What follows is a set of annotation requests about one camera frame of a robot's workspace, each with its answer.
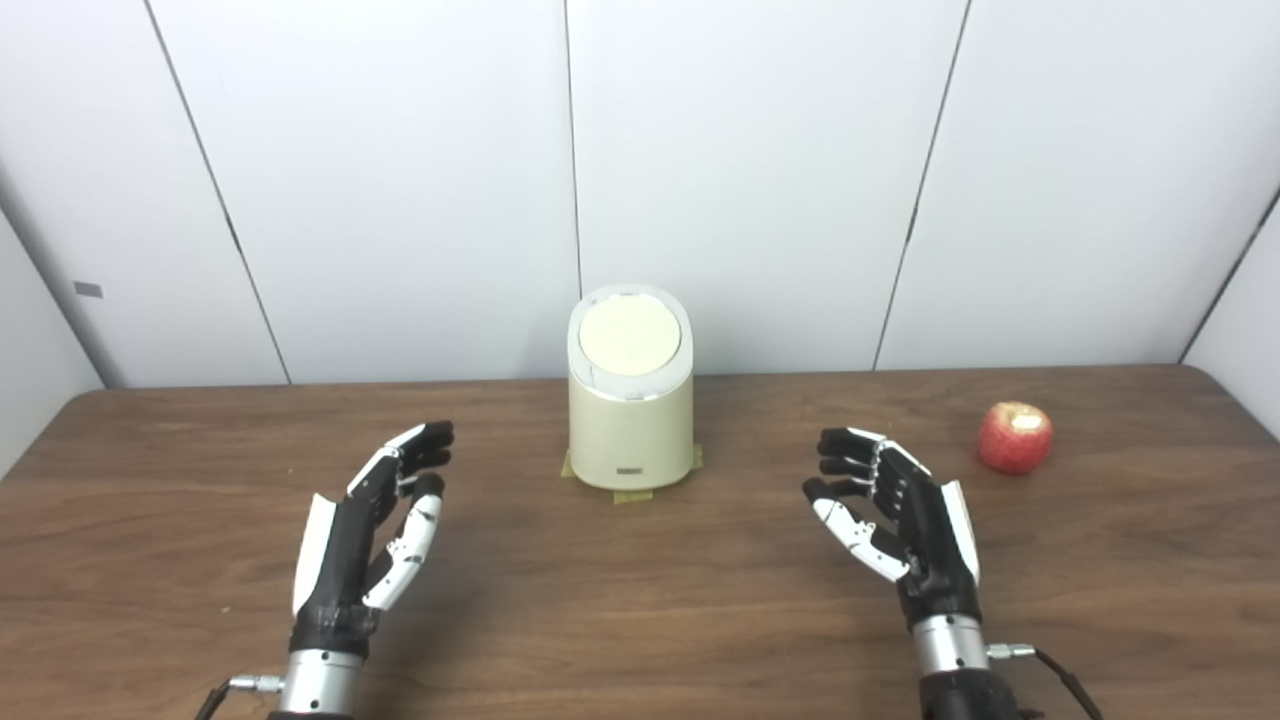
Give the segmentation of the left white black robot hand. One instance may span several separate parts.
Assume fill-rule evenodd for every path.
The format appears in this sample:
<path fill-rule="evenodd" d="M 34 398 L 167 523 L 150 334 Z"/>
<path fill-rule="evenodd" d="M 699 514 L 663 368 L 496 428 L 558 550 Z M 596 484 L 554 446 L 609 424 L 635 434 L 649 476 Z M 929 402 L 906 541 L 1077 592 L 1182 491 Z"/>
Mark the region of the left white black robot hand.
<path fill-rule="evenodd" d="M 294 568 L 289 651 L 367 657 L 381 615 L 421 571 L 439 524 L 452 421 L 429 421 L 387 441 L 346 495 L 315 495 Z"/>

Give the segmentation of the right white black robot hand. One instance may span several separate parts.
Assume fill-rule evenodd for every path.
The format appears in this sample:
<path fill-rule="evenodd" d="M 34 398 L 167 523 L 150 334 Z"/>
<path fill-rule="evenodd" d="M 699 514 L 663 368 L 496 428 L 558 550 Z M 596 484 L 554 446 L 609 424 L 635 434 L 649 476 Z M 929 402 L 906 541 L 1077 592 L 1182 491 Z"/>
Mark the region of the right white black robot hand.
<path fill-rule="evenodd" d="M 803 493 L 859 562 L 895 584 L 909 628 L 933 616 L 980 623 L 980 561 L 959 482 L 938 483 L 887 436 L 824 428 L 819 475 Z"/>

